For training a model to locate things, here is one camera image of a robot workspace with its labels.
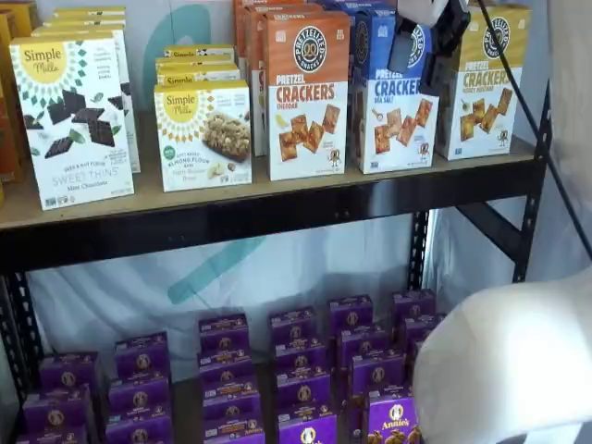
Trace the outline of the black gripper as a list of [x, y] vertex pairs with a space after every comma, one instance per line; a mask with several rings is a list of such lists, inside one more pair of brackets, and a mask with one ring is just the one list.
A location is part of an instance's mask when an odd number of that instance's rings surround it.
[[[468, 2], [450, 0], [432, 27], [432, 49], [427, 54], [420, 79], [419, 92], [426, 95], [440, 95], [440, 61], [437, 56], [452, 56], [462, 41], [471, 21]], [[413, 64], [413, 32], [417, 24], [411, 20], [398, 20], [393, 34], [388, 59], [388, 69], [405, 73]]]

